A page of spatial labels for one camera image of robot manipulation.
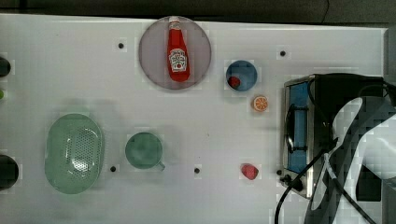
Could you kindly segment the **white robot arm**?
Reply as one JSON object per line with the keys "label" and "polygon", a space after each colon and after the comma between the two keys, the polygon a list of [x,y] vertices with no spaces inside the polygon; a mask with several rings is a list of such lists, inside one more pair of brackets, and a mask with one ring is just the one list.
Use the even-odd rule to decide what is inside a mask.
{"label": "white robot arm", "polygon": [[360,200],[360,189],[372,196],[377,187],[358,184],[364,169],[381,181],[395,177],[395,107],[382,97],[356,98],[339,110],[332,126],[335,146],[322,160],[304,224],[384,224],[385,197]]}

